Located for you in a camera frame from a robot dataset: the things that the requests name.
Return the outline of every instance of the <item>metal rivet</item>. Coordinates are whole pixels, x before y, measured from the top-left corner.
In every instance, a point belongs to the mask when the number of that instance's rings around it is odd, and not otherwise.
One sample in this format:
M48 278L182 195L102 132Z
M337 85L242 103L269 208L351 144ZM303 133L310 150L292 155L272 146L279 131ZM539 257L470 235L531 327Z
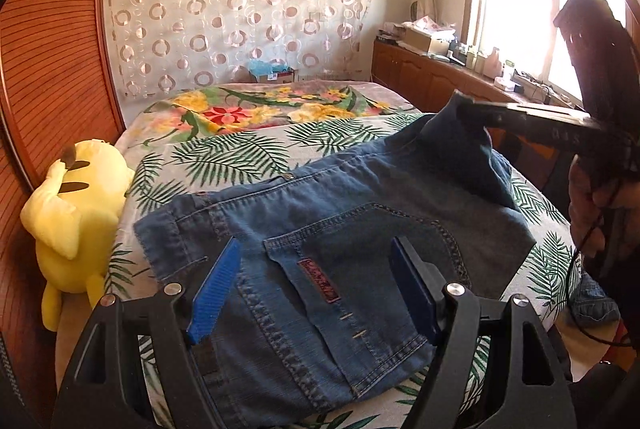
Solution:
M103 295L100 298L100 306L111 306L116 301L116 296L113 294Z
M527 299L526 295L516 294L513 296L513 302L516 303L516 306L524 308L529 304L529 299Z
M180 283L169 283L164 287L164 293L167 295L178 295L182 291Z
M465 292L465 287L463 287L463 285L460 283L449 283L447 285L447 292L450 295L459 296Z

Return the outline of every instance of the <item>cardboard box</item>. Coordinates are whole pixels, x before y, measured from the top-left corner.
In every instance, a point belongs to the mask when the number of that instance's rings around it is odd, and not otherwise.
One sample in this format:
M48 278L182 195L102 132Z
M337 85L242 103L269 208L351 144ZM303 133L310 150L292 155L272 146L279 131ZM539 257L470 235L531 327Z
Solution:
M426 32L409 27L406 28L404 42L409 46L436 55L446 56L449 49L449 40L435 39Z
M298 70L289 72L273 73L273 75L261 75L258 78L250 73L251 81L256 84L291 84L298 81Z

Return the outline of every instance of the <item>denim fabric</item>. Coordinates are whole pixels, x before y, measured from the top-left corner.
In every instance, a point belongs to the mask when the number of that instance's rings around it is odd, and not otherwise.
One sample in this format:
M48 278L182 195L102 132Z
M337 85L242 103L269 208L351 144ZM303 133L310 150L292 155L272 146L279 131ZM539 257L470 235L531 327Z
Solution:
M572 310L576 321L585 328L620 320L616 302L585 271L582 272L580 286L574 294Z
M241 243L236 287L196 351L228 427L330 411L431 361L388 267L396 235L448 281L500 297L534 239L511 198L508 162L482 128L457 121L464 100L454 95L438 115L289 179L179 196L137 222L163 282L206 258L212 237Z

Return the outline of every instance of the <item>power cord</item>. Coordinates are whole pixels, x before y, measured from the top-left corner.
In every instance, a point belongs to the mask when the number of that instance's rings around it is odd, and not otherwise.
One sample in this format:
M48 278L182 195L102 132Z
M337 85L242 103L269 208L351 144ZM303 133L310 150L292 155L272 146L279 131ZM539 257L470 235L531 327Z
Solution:
M618 193L620 192L620 188L621 187L622 187L622 179L620 178L617 181L616 189L612 193L612 195L611 195L611 197L609 199L609 202L607 202L607 205L605 206L605 208L609 208L610 207L611 203L613 203L613 200L616 199ZM564 282L564 295L565 295L565 298L566 298L566 304L567 304L567 307L569 309L569 314L571 315L571 318L574 321L574 324L576 325L578 330L580 330L580 333L582 335L585 335L586 337L588 337L592 341L595 341L597 343L604 344L604 345L607 345L607 346L612 346L614 348L630 348L631 347L631 343L616 343L614 341L606 341L604 339L601 339L599 337L591 335L591 333L587 332L582 326L580 326L580 323L576 319L575 313L574 313L574 308L573 308L574 301L571 299L570 294L569 294L569 285L570 285L570 280L571 280L572 269L573 269L575 263L578 261L578 258L580 257L580 251L584 247L584 244L587 242L587 240L589 239L590 235L593 234L593 231L598 227L598 225L600 224L601 221L602 221L602 212L600 212L600 215L593 222L593 224L591 225L591 227L589 228L589 230L587 231L585 236L582 238L581 242L578 243L578 245L575 247L574 256L571 259L571 263L569 263L569 268L566 271L566 279L565 279L565 282Z

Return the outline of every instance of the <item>wooden wardrobe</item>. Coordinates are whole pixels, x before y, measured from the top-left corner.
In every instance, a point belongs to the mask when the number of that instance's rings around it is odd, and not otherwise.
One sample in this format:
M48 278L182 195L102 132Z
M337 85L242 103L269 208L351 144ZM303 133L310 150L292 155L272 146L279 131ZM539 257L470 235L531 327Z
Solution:
M42 326L44 279L19 213L64 146L115 142L124 130L103 30L101 0L6 0L0 10L0 331L21 398L46 425L55 336Z

